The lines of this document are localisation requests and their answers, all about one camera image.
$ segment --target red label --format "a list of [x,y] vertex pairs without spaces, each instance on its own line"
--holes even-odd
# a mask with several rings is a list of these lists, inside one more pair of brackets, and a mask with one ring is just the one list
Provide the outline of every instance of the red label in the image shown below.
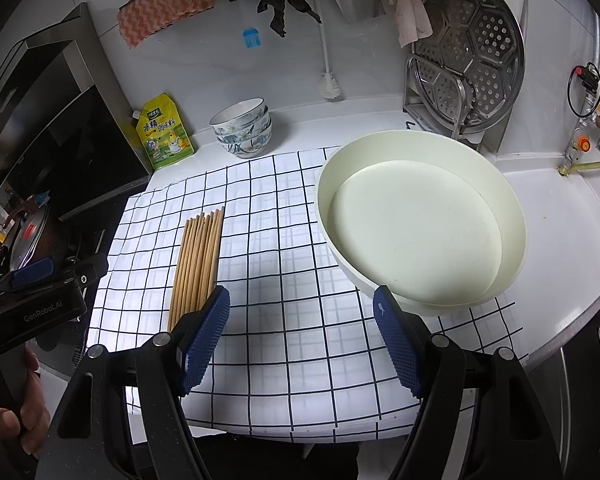
[[36,226],[35,226],[35,225],[33,225],[33,224],[29,224],[29,225],[27,226],[27,228],[25,229],[25,231],[24,231],[24,234],[22,235],[22,237],[23,237],[24,239],[26,239],[26,238],[29,238],[29,237],[31,236],[31,233],[34,231],[34,229],[35,229],[35,228],[36,228]]

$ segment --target white ceramic bowl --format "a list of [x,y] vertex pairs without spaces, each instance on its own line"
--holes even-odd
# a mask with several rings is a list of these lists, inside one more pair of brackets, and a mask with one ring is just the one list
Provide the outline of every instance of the white ceramic bowl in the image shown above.
[[387,285],[400,307],[441,316],[485,303],[518,275],[520,203],[502,174],[460,142],[390,130],[346,144],[316,183],[320,230],[367,296]]
[[219,134],[216,132],[216,139],[223,144],[235,144],[237,142],[243,142],[244,140],[253,139],[253,137],[259,136],[264,130],[267,129],[271,122],[269,117],[269,109],[264,108],[264,115],[257,118],[251,123],[247,124],[240,130],[235,130],[232,133]]
[[209,121],[209,125],[216,134],[232,134],[262,117],[265,108],[264,99],[260,97],[241,101],[214,115],[213,119]]
[[240,158],[251,158],[253,156],[258,156],[261,152],[263,152],[270,139],[271,121],[269,121],[269,125],[266,127],[266,129],[256,137],[242,140],[240,142],[221,142],[221,144],[229,153],[233,153]]

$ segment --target orange patterned towel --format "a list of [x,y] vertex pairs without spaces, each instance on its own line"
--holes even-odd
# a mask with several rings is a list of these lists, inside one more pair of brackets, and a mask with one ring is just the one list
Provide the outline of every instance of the orange patterned towel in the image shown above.
[[176,20],[214,6],[214,0],[132,0],[120,9],[120,35],[128,46],[138,44]]

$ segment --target pink towel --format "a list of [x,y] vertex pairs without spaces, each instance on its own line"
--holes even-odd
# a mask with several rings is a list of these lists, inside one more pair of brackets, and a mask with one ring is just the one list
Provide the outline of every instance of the pink towel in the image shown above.
[[422,0],[389,0],[389,3],[396,6],[394,22],[401,47],[433,34]]
[[128,46],[137,46],[176,20],[210,9],[214,0],[131,0],[120,9],[120,36]]

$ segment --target human hand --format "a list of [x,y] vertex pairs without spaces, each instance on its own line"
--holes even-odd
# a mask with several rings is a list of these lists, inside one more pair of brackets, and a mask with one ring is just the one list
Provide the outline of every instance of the human hand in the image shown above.
[[[38,370],[38,358],[36,355],[25,348],[24,364],[27,367],[27,384],[25,386],[24,402],[20,409],[20,418],[27,430],[20,444],[27,454],[32,454],[36,458],[42,449],[46,433],[49,430],[51,417],[45,407],[45,396],[42,391],[40,378],[34,373]],[[0,408],[0,440],[14,438],[20,434],[20,422],[15,413]]]

